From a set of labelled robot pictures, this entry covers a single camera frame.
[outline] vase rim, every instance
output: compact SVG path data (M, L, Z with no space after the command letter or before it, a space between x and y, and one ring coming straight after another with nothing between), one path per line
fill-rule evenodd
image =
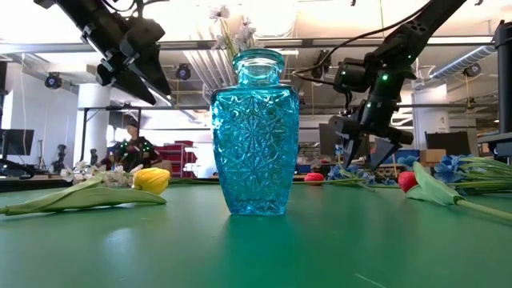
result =
M269 60L276 61L279 67L285 65L285 59L281 53L271 49L257 48L244 50L236 54L236 56L233 58L233 67L236 66L237 62L251 58L268 58Z

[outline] green table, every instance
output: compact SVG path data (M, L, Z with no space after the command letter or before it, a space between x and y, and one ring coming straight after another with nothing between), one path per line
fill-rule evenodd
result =
M294 185L277 217L230 216L216 185L163 197L0 216L0 287L512 287L512 225L399 190ZM512 197L471 200L512 211Z

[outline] blue glass vase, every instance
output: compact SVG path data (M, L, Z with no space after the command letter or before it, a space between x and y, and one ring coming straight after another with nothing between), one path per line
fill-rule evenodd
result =
M298 153L298 94L279 84L280 53L245 50L233 65L238 86L211 98L214 155L232 214L283 214Z

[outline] tulip leaf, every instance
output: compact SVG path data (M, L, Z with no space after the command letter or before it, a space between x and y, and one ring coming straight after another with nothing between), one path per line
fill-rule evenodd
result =
M165 204L166 200L155 194L139 190L93 187L55 192L23 204L6 206L2 212L5 215L49 213L136 202Z
M414 163L414 176L418 185L407 192L408 198L436 202L441 205L455 205L457 200L464 199L457 191L430 176L419 162Z

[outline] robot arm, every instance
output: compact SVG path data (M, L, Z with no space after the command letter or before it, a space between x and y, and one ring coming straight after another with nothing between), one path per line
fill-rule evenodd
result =
M158 60L160 49L156 44L165 31L155 21L142 18L142 0L134 1L138 16L129 18L111 13L106 1L34 0L34 3L47 9L57 4L80 29L82 40L103 55L96 74L101 85L113 83L154 105L156 101L144 81L153 89L170 94L169 83Z
M342 137L345 167L352 162L364 134L389 139L388 142L379 139L371 158L372 169L401 148L401 144L412 143L412 133L389 126L401 101L400 90L406 79L416 79L410 66L429 38L464 2L466 0L431 0L363 60L346 58L340 64L334 80L336 91L366 92L370 89L368 99L362 101L354 114L348 118L333 116L329 120Z

